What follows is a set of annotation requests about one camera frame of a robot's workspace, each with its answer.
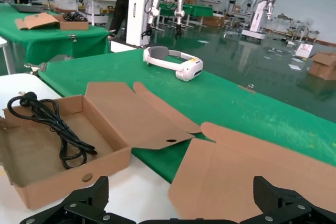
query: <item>cardboard hole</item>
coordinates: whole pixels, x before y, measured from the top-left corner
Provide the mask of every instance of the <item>cardboard hole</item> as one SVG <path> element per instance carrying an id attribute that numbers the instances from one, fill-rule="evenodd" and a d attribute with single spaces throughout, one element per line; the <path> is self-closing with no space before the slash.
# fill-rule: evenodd
<path id="1" fill-rule="evenodd" d="M 88 173 L 88 174 L 84 175 L 84 177 L 82 178 L 82 181 L 83 182 L 88 182 L 88 181 L 90 181 L 92 179 L 92 177 L 93 177 L 93 174 L 92 173 Z"/>

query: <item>tabletop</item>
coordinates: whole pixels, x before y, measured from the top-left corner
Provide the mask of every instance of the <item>tabletop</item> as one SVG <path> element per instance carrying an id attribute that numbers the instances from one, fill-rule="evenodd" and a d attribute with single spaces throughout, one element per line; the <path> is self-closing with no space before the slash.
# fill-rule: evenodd
<path id="1" fill-rule="evenodd" d="M 130 87 L 140 81 L 197 124 L 212 122 L 336 166 L 336 124 L 260 93 L 250 93 L 206 71 L 183 82 L 172 70 L 146 65 L 142 54 L 143 50 L 137 49 L 53 62 L 39 75 L 64 96 L 85 94 L 91 81 L 122 81 Z M 135 148 L 132 153 L 172 182 L 188 145 L 186 141 L 162 150 Z"/>
<path id="2" fill-rule="evenodd" d="M 0 36 L 10 42 L 23 44 L 26 62 L 40 64 L 56 55 L 78 58 L 110 52 L 108 32 L 104 28 L 90 26 L 89 30 L 68 31 L 55 28 L 17 29 L 15 20 L 28 15 L 31 14 L 19 13 L 8 4 L 0 4 Z M 72 42 L 71 35 L 75 35 L 77 42 Z"/>
<path id="3" fill-rule="evenodd" d="M 60 96 L 36 76 L 13 74 L 0 77 L 0 107 L 4 108 L 18 92 L 34 91 L 40 99 Z M 150 219 L 178 218 L 168 198 L 170 185 L 158 174 L 132 156 L 130 166 L 109 176 L 109 203 L 105 210 L 136 222 Z M 35 211 L 26 209 L 0 166 L 0 220 L 18 224 L 23 219 L 61 203 L 62 199 Z"/>

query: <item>white stand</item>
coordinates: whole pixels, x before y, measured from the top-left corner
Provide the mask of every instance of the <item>white stand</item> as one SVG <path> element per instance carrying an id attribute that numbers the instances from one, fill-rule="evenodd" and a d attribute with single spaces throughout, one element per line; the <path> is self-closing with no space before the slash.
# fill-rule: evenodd
<path id="1" fill-rule="evenodd" d="M 100 9 L 98 8 L 96 10 L 95 8 L 95 2 L 98 3 L 115 3 L 117 0 L 90 0 L 91 1 L 91 15 L 88 15 L 86 13 L 82 13 L 80 12 L 80 14 L 82 14 L 84 17 L 86 17 L 88 19 L 89 22 L 91 22 L 91 24 L 94 26 L 96 23 L 97 24 L 106 24 L 109 21 L 109 17 L 107 15 L 102 15 L 102 16 L 97 16 L 97 14 L 100 13 Z"/>

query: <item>white table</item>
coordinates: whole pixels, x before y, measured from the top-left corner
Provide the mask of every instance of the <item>white table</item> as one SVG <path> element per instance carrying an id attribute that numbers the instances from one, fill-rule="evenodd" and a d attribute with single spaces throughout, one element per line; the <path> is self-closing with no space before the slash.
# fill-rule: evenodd
<path id="1" fill-rule="evenodd" d="M 95 21 L 94 21 L 94 11 L 95 11 L 95 1 L 97 2 L 111 2 L 111 3 L 115 3 L 117 0 L 91 0 L 91 24 L 94 26 Z"/>
<path id="2" fill-rule="evenodd" d="M 35 76 L 13 74 L 0 77 L 0 106 L 20 91 L 34 91 L 43 98 L 59 98 L 51 88 Z M 178 218 L 168 198 L 170 184 L 132 156 L 128 168 L 109 177 L 109 203 L 105 210 L 137 223 L 150 219 Z M 18 224 L 23 219 L 61 203 L 62 199 L 37 211 L 26 209 L 6 173 L 0 166 L 0 223 Z"/>

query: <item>metal clip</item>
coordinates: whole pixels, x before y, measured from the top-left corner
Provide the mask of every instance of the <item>metal clip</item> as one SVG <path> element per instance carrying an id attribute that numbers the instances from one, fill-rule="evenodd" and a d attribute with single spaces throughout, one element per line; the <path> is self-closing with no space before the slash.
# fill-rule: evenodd
<path id="1" fill-rule="evenodd" d="M 70 34 L 72 42 L 77 42 L 77 38 L 75 34 Z"/>
<path id="2" fill-rule="evenodd" d="M 32 74 L 37 76 L 38 71 L 46 71 L 47 70 L 47 64 L 46 63 L 41 63 L 40 65 L 34 65 L 34 64 L 30 64 L 30 63 L 26 63 L 24 64 L 24 66 L 26 68 L 31 68 L 31 71 L 28 72 L 27 74 Z"/>
<path id="3" fill-rule="evenodd" d="M 247 87 L 243 87 L 241 85 L 239 85 L 238 87 L 240 87 L 241 89 L 245 89 L 248 92 L 251 92 L 252 94 L 255 94 L 256 91 L 253 90 L 254 85 L 253 84 L 248 84 Z"/>

